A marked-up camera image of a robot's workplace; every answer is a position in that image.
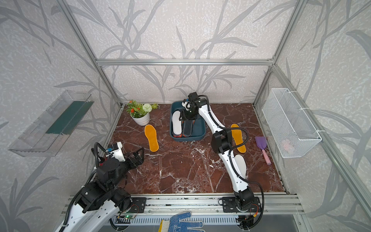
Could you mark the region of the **white insole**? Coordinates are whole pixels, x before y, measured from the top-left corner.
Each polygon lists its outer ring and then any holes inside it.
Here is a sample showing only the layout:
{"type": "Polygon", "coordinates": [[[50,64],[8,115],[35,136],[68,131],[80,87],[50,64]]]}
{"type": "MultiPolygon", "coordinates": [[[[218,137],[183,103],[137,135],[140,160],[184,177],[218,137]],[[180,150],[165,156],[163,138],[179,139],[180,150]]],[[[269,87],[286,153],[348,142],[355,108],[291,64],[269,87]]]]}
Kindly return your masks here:
{"type": "Polygon", "coordinates": [[[173,134],[182,134],[181,112],[175,111],[172,115],[173,134]]]}
{"type": "Polygon", "coordinates": [[[246,179],[246,171],[247,171],[247,167],[246,167],[246,162],[245,162],[245,159],[242,155],[235,155],[235,162],[241,172],[241,176],[246,179]]]}

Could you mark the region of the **yellow fuzzy insole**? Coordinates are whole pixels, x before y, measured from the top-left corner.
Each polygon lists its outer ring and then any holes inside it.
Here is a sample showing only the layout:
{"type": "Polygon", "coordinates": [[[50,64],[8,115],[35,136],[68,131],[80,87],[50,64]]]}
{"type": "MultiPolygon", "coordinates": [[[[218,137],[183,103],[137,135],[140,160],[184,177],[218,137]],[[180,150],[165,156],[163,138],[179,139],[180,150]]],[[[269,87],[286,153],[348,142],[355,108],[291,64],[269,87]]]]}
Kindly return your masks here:
{"type": "MultiPolygon", "coordinates": [[[[232,124],[231,127],[236,128],[236,130],[231,130],[231,133],[232,133],[232,137],[234,139],[235,144],[237,146],[239,146],[243,143],[242,130],[239,129],[240,127],[237,124],[232,124]]],[[[246,152],[246,147],[245,147],[245,145],[242,145],[242,146],[238,147],[237,150],[240,153],[244,154],[246,152]]]]}
{"type": "Polygon", "coordinates": [[[157,131],[154,126],[150,124],[145,126],[145,136],[148,140],[150,151],[157,152],[159,150],[159,145],[157,141],[157,131]]]}

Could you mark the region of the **red orange-edged insole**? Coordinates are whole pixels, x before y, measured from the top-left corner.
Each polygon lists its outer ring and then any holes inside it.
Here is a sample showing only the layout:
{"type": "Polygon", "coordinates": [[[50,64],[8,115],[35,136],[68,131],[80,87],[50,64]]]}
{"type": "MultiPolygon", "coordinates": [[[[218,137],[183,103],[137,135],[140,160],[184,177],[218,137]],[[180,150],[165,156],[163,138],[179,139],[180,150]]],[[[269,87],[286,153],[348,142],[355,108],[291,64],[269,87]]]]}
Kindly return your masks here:
{"type": "Polygon", "coordinates": [[[179,138],[179,137],[190,137],[191,136],[191,134],[173,134],[173,137],[176,137],[176,138],[179,138]]]}

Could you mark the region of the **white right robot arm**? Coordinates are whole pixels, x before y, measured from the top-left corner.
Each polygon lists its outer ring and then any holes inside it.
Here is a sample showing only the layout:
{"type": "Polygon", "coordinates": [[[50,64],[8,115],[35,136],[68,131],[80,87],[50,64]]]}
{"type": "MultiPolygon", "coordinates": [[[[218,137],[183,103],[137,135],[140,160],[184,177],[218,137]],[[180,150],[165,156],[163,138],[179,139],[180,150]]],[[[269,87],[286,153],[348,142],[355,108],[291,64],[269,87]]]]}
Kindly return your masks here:
{"type": "Polygon", "coordinates": [[[218,154],[222,159],[226,170],[232,182],[233,193],[235,196],[235,205],[241,212],[246,212],[251,205],[254,204],[256,196],[254,195],[250,185],[257,185],[261,193],[260,203],[256,203],[260,207],[261,212],[264,212],[264,191],[262,186],[256,181],[249,181],[246,179],[246,172],[240,169],[240,163],[237,161],[237,156],[233,151],[247,143],[243,140],[241,144],[232,143],[232,131],[237,130],[248,135],[247,130],[243,128],[232,128],[224,126],[209,103],[206,95],[199,95],[196,92],[190,93],[186,99],[183,100],[182,106],[185,108],[181,114],[181,119],[195,119],[198,116],[202,117],[209,129],[212,132],[211,146],[214,153],[218,154]]]}

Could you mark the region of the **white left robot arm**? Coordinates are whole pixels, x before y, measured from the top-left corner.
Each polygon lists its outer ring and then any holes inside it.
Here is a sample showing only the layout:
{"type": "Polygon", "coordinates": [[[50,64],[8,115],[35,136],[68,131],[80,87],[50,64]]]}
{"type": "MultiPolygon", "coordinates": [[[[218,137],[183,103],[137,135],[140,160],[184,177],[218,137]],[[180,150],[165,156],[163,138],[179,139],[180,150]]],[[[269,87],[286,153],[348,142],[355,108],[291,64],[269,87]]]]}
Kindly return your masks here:
{"type": "Polygon", "coordinates": [[[97,232],[107,222],[119,232],[118,216],[144,212],[146,198],[132,198],[119,184],[144,163],[145,149],[123,153],[122,147],[121,142],[107,148],[94,144],[95,170],[70,201],[58,232],[97,232]]]}

